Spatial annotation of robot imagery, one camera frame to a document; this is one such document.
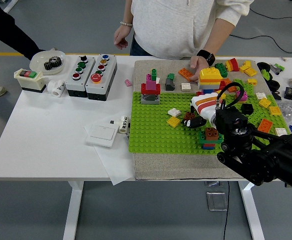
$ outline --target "yellow floor line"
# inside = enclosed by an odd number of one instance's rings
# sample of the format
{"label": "yellow floor line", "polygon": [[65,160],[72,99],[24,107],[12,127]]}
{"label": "yellow floor line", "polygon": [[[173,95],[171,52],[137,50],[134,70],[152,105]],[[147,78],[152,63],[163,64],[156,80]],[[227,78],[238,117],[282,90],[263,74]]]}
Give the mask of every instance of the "yellow floor line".
{"label": "yellow floor line", "polygon": [[[99,53],[66,53],[66,55],[99,55]],[[112,54],[117,56],[129,56],[129,54]],[[18,52],[0,52],[0,56],[23,56]]]}

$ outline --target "white paper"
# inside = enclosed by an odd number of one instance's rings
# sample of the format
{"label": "white paper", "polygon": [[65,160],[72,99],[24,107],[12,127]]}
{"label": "white paper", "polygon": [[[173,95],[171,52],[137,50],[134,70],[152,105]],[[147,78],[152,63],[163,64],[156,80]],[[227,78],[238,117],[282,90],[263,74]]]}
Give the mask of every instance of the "white paper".
{"label": "white paper", "polygon": [[[129,115],[127,112],[120,112],[94,123],[109,123],[111,120],[118,121],[121,116]],[[91,129],[92,124],[85,126],[87,133]],[[96,149],[113,185],[134,177],[133,154],[128,150],[129,139],[126,134],[117,133],[112,147],[98,145],[93,147]]]}

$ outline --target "white bowl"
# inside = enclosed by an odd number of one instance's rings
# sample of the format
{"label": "white bowl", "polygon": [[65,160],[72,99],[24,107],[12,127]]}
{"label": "white bowl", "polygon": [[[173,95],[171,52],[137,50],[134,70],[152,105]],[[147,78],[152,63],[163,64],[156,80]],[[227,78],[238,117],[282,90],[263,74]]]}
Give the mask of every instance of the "white bowl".
{"label": "white bowl", "polygon": [[[61,66],[53,67],[51,70],[46,70],[44,67],[44,63],[48,62],[49,59],[52,57],[60,57]],[[32,57],[29,67],[35,72],[42,72],[44,75],[53,75],[59,73],[64,68],[65,59],[65,53],[63,53],[62,51],[40,51]]]}

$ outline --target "hand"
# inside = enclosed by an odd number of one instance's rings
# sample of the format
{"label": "hand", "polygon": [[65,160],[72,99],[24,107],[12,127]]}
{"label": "hand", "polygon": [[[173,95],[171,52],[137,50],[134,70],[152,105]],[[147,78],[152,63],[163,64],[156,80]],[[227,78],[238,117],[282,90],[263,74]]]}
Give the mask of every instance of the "hand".
{"label": "hand", "polygon": [[196,81],[199,79],[199,74],[202,69],[209,67],[207,60],[202,56],[192,56],[190,59],[190,67],[192,69],[197,69],[195,75],[191,76],[189,79],[191,81]]}
{"label": "hand", "polygon": [[125,37],[130,34],[131,27],[126,25],[121,25],[114,35],[114,44],[120,50],[122,48],[126,48],[128,46],[128,42],[126,41]]}

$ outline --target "beige fabric mat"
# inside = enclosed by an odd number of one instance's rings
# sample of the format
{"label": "beige fabric mat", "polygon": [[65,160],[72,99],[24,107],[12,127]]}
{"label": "beige fabric mat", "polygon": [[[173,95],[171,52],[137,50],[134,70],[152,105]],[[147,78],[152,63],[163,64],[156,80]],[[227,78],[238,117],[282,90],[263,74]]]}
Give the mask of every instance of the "beige fabric mat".
{"label": "beige fabric mat", "polygon": [[[239,66],[245,60],[237,60]],[[226,60],[216,60],[215,63],[225,64]],[[151,69],[157,70],[157,77],[160,78],[161,92],[165,91],[165,82],[169,73],[175,74],[175,93],[181,93],[181,83],[187,83],[178,71],[190,69],[189,60],[140,60],[135,62],[133,74],[134,92],[140,92],[141,84],[146,82],[146,75]],[[249,78],[255,78],[258,84],[255,86],[255,93],[271,92],[263,79],[257,64],[251,61],[252,67],[258,72],[257,75],[249,77],[241,72],[229,72],[228,78],[241,79],[244,83]],[[191,92],[198,91],[198,85],[191,83]],[[137,180],[177,180],[177,179],[242,179],[240,175],[223,165],[215,155],[188,155],[188,154],[155,154],[155,153],[134,153],[135,178]]]}

